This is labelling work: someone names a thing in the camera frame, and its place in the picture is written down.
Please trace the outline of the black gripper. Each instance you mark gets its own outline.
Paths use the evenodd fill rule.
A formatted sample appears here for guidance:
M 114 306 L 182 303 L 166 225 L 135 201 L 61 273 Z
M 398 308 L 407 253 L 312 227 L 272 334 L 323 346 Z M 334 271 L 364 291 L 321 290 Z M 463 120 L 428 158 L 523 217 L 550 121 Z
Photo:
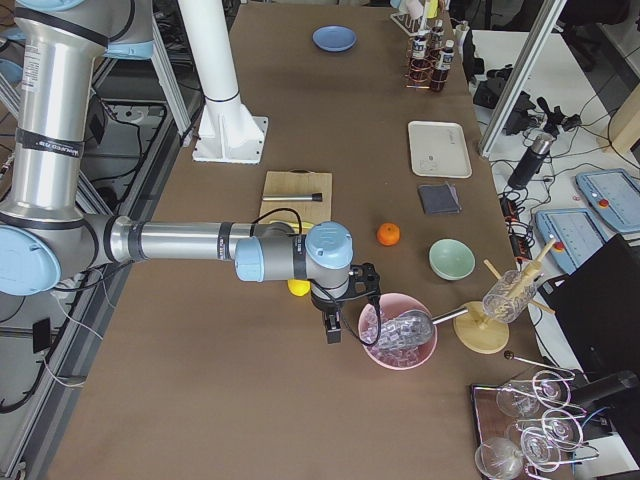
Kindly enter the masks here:
M 328 344 L 341 342 L 339 312 L 345 302 L 365 297 L 380 316 L 380 276 L 372 263 L 352 264 L 346 270 L 339 270 L 335 287 L 329 286 L 328 281 L 311 279 L 310 282 L 312 303 L 322 312 Z

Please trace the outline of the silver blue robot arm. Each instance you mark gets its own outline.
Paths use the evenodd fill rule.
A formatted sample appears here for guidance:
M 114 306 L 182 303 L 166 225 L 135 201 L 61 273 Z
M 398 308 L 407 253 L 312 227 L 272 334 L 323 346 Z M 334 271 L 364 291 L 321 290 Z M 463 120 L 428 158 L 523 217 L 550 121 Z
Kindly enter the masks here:
M 1 290 L 29 296 L 105 264 L 149 259 L 231 261 L 244 281 L 307 280 L 327 339 L 340 340 L 346 301 L 380 304 L 379 277 L 353 263 L 352 238 L 326 221 L 157 223 L 85 214 L 76 205 L 94 63 L 154 52 L 148 1 L 20 1 L 25 34 L 12 186 L 1 204 Z

